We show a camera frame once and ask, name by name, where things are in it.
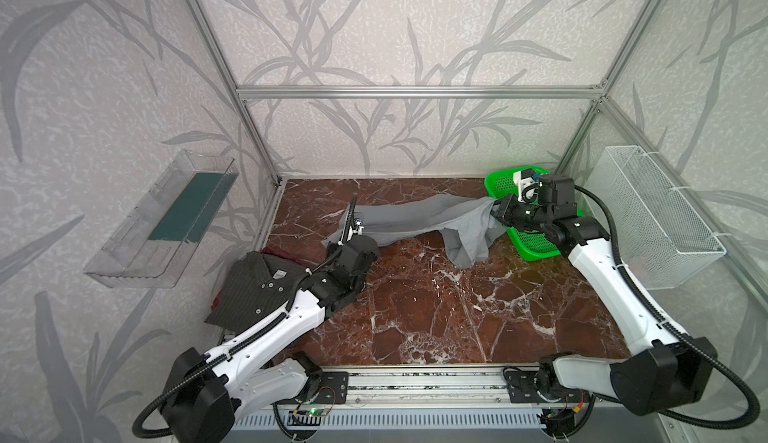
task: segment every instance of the grey fabric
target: grey fabric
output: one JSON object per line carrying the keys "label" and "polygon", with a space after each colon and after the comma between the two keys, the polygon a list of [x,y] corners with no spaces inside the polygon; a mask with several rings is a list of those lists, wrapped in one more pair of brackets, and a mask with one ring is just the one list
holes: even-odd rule
{"label": "grey fabric", "polygon": [[[355,214],[362,218],[363,234],[379,246],[437,230],[453,264],[469,268],[488,258],[488,247],[506,230],[491,216],[494,201],[491,197],[476,200],[439,194],[407,204],[361,206],[355,208]],[[323,240],[324,245],[339,240],[344,217],[339,230]]]}

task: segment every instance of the red wire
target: red wire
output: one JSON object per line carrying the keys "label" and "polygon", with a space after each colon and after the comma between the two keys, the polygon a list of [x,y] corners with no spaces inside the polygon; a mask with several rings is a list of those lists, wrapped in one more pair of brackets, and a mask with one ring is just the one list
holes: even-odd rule
{"label": "red wire", "polygon": [[325,386],[325,385],[320,387],[320,391],[322,391],[322,389],[324,388],[328,388],[333,393],[333,401],[331,402],[331,407],[328,409],[328,413],[331,413],[331,410],[333,410],[333,406],[336,404],[336,391],[330,386]]}

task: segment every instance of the black cable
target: black cable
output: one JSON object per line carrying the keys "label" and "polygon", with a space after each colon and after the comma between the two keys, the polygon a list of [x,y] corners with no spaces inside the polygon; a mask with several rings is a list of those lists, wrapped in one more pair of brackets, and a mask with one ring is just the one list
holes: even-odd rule
{"label": "black cable", "polygon": [[[294,299],[295,299],[295,296],[291,298],[289,302],[290,304],[287,306],[287,308],[290,308],[293,305]],[[260,329],[253,335],[249,336],[248,338],[245,338],[242,342],[237,343],[235,346],[233,346],[232,349],[230,350],[230,355],[234,355],[235,353],[240,352],[246,346],[255,342],[256,340],[264,336],[266,333],[269,333],[275,326],[277,326],[278,323],[283,321],[285,318],[286,318],[285,313],[279,314],[277,318],[269,322],[266,326],[264,326],[264,328]],[[149,415],[152,414],[152,411],[155,411],[160,407],[163,401],[166,401],[171,396],[176,395],[180,390],[186,388],[190,383],[200,378],[206,371],[214,368],[216,365],[218,365],[222,361],[226,361],[226,355],[218,355],[216,358],[212,359],[211,361],[203,365],[195,373],[192,373],[191,375],[187,376],[187,378],[182,380],[173,388],[166,391],[165,393],[160,395],[158,398],[152,400],[152,402],[149,403],[146,408],[141,410],[141,413],[139,413],[139,415],[134,420],[134,424],[131,427],[131,431],[133,432],[134,436],[136,438],[162,438],[164,436],[171,436],[173,432],[170,430],[170,428],[146,429],[144,427],[144,422],[147,420]]]}
{"label": "black cable", "polygon": [[337,246],[336,249],[333,250],[333,253],[331,254],[331,256],[329,256],[328,259],[326,259],[326,261],[322,262],[315,269],[313,269],[312,273],[315,273],[318,269],[321,269],[323,266],[327,265],[328,263],[331,263],[334,258],[339,256],[339,253],[341,253],[341,246]]}
{"label": "black cable", "polygon": [[578,421],[576,426],[574,426],[574,429],[570,430],[568,433],[561,433],[560,435],[556,434],[549,434],[546,431],[542,429],[544,433],[546,433],[548,436],[551,436],[552,438],[558,439],[558,440],[566,440],[568,438],[571,438],[571,436],[575,435],[579,430],[581,430],[584,425],[587,424],[587,420],[589,420],[589,417],[592,415],[592,410],[594,409],[594,402],[597,399],[597,397],[594,395],[594,393],[591,394],[589,399],[589,406],[586,410],[584,410],[584,416],[581,417],[581,420]]}
{"label": "black cable", "polygon": [[736,388],[738,388],[742,392],[742,394],[744,394],[744,398],[746,398],[746,410],[744,411],[744,413],[741,416],[738,416],[734,419],[729,419],[729,420],[723,420],[723,421],[703,420],[703,419],[698,419],[698,418],[694,418],[687,415],[682,415],[680,413],[677,413],[676,411],[671,411],[671,410],[659,411],[659,413],[661,413],[664,416],[668,416],[669,418],[682,421],[689,425],[695,425],[695,426],[700,426],[702,428],[715,429],[715,430],[735,430],[739,428],[744,428],[745,426],[748,426],[754,423],[754,421],[760,416],[760,400],[757,399],[757,395],[755,395],[755,392],[752,391],[752,389],[744,382],[744,380],[742,380],[730,368],[728,368],[723,363],[713,358],[712,356],[708,355],[701,348],[699,348],[699,346],[690,338],[690,336],[685,335],[684,333],[681,333],[671,323],[665,321],[665,318],[661,314],[661,312],[656,308],[654,304],[652,304],[648,300],[648,298],[645,297],[645,295],[642,292],[640,292],[640,289],[632,280],[627,270],[624,268],[623,262],[621,261],[621,256],[619,253],[618,231],[616,230],[616,222],[614,221],[614,217],[610,213],[610,210],[608,209],[608,207],[605,205],[603,200],[598,198],[598,196],[593,194],[590,190],[579,187],[578,185],[575,185],[574,188],[580,191],[582,194],[590,197],[596,204],[598,204],[600,209],[603,210],[603,213],[605,214],[605,219],[608,220],[608,231],[610,232],[610,247],[613,252],[614,265],[616,265],[617,271],[619,272],[621,277],[624,279],[624,282],[627,284],[627,286],[629,286],[629,289],[631,290],[632,294],[635,295],[635,297],[640,301],[640,303],[642,303],[645,309],[647,309],[648,312],[650,312],[650,314],[653,315],[658,322],[664,322],[661,324],[662,328],[666,329],[669,333],[672,333],[672,335],[674,335],[682,344],[686,345],[692,352],[700,356],[701,359],[703,359],[704,361],[712,365],[712,368],[722,373],[723,376],[725,376],[728,380],[734,383]]}
{"label": "black cable", "polygon": [[280,429],[280,431],[283,432],[283,435],[290,438],[291,441],[306,441],[310,438],[312,438],[315,433],[317,433],[317,430],[312,431],[312,434],[307,436],[306,438],[299,437],[299,432],[294,431],[293,433],[290,432],[290,430],[285,426],[285,423],[283,423],[283,419],[280,417],[280,411],[277,409],[277,403],[272,404],[272,412],[275,416],[275,422],[277,423],[277,428]]}
{"label": "black cable", "polygon": [[528,198],[527,196],[529,191],[534,190],[536,188],[538,188],[538,183],[534,183],[533,185],[528,185],[527,187],[525,187],[525,189],[522,192],[520,192],[520,197],[523,199],[525,203],[531,204],[534,201],[536,201],[536,197],[538,195],[534,194],[532,198]]}
{"label": "black cable", "polygon": [[353,195],[352,201],[350,201],[350,207],[346,211],[346,220],[344,221],[344,229],[341,232],[341,238],[339,239],[339,244],[344,244],[348,241],[347,238],[350,236],[352,223],[355,221],[356,205],[357,205],[357,195]]}
{"label": "black cable", "polygon": [[299,421],[299,417],[298,417],[298,416],[296,416],[296,412],[299,410],[299,408],[301,408],[301,406],[302,406],[303,404],[304,404],[304,403],[303,403],[303,402],[301,402],[301,403],[299,403],[298,405],[296,405],[296,409],[295,409],[295,410],[293,410],[293,413],[291,413],[291,414],[290,414],[290,420],[291,420],[291,424],[292,424],[293,426],[320,426],[320,423],[317,423],[317,424],[315,424],[315,423],[302,423],[302,421]]}
{"label": "black cable", "polygon": [[619,403],[619,404],[621,404],[621,401],[617,400],[617,399],[616,399],[616,398],[614,398],[613,396],[608,396],[608,395],[601,395],[600,393],[595,393],[595,394],[596,394],[596,395],[598,396],[598,398],[600,398],[600,399],[603,399],[603,400],[606,400],[606,401],[610,401],[611,403]]}

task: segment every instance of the green cloth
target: green cloth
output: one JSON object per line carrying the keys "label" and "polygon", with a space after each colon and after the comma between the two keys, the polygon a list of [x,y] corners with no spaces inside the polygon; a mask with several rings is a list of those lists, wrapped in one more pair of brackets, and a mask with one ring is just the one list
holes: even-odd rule
{"label": "green cloth", "polygon": [[199,243],[236,175],[197,173],[154,227],[149,239]]}

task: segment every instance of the green plastic basket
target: green plastic basket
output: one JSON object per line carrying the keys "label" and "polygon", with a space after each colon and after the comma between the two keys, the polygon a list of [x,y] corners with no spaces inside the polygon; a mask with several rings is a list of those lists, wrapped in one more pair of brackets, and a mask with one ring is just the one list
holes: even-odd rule
{"label": "green plastic basket", "polygon": [[[510,193],[517,194],[518,188],[514,184],[512,176],[518,171],[529,168],[533,169],[536,173],[549,173],[547,170],[539,167],[520,167],[497,171],[485,178],[485,189],[488,191],[488,196],[504,198]],[[581,210],[577,209],[577,213],[583,216]],[[554,246],[542,233],[531,235],[529,233],[520,233],[514,228],[509,228],[507,229],[507,235],[512,240],[514,247],[518,249],[520,256],[526,261],[537,261],[560,254],[557,246]]]}

